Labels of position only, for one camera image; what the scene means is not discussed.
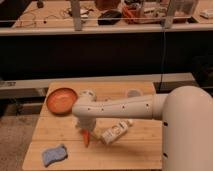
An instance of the white bottle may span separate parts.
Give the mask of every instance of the white bottle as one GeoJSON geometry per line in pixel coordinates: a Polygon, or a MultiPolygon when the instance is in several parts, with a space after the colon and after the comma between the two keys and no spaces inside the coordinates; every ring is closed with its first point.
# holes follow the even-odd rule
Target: white bottle
{"type": "Polygon", "coordinates": [[[132,120],[129,119],[127,121],[121,121],[118,124],[114,125],[112,128],[107,129],[105,132],[101,134],[101,140],[106,144],[109,145],[119,137],[124,135],[129,126],[132,125],[132,120]]]}

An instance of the wooden table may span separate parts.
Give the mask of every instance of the wooden table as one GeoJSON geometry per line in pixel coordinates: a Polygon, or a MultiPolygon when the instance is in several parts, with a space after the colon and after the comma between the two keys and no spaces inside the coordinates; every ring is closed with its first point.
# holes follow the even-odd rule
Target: wooden table
{"type": "MultiPolygon", "coordinates": [[[[89,18],[83,26],[98,26],[97,19],[104,12],[99,11],[94,1],[80,1],[82,8],[93,9],[89,13],[89,18]]],[[[70,1],[44,1],[44,8],[37,8],[37,1],[32,1],[24,13],[13,25],[18,27],[73,27],[73,19],[69,15],[63,15],[63,11],[71,8],[70,1]]],[[[127,25],[125,21],[120,20],[116,25],[127,25]]]]}
{"type": "Polygon", "coordinates": [[[213,24],[213,19],[206,19],[200,16],[201,11],[210,8],[213,8],[213,1],[209,0],[199,1],[193,14],[193,18],[200,24],[213,24]]]}
{"type": "MultiPolygon", "coordinates": [[[[155,93],[153,84],[148,82],[64,82],[52,83],[48,94],[60,87],[72,88],[77,93],[91,89],[98,100],[125,98],[129,89],[139,89],[144,94],[155,93]]],[[[97,127],[106,130],[118,121],[119,119],[97,119],[97,127]]],[[[127,134],[112,145],[106,146],[92,139],[88,148],[84,147],[75,124],[76,118],[72,114],[55,116],[47,110],[44,103],[23,170],[161,169],[160,121],[136,119],[127,134]],[[68,149],[68,158],[45,168],[41,158],[42,152],[61,143],[68,149]]]]}

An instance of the bowl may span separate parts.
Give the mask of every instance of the bowl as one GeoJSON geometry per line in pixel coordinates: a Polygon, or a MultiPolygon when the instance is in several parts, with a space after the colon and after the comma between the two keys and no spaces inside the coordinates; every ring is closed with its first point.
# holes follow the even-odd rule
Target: bowl
{"type": "Polygon", "coordinates": [[[51,113],[65,115],[72,112],[72,106],[77,98],[77,93],[73,89],[59,88],[49,94],[46,105],[51,113]]]}

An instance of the orange carrot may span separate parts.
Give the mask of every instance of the orange carrot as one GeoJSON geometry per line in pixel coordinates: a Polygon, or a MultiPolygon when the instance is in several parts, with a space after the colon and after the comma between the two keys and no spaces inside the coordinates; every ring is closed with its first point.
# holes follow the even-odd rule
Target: orange carrot
{"type": "Polygon", "coordinates": [[[82,135],[83,135],[83,139],[84,139],[84,145],[85,147],[89,146],[89,142],[90,142],[90,133],[89,131],[83,129],[82,130],[82,135]]]}

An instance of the blue sponge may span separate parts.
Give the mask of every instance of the blue sponge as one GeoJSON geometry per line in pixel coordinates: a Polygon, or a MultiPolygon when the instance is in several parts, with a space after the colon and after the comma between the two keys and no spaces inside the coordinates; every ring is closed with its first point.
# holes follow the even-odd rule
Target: blue sponge
{"type": "Polygon", "coordinates": [[[47,149],[42,153],[42,159],[45,167],[48,167],[52,163],[62,161],[67,157],[67,149],[63,144],[56,148],[47,149]]]}

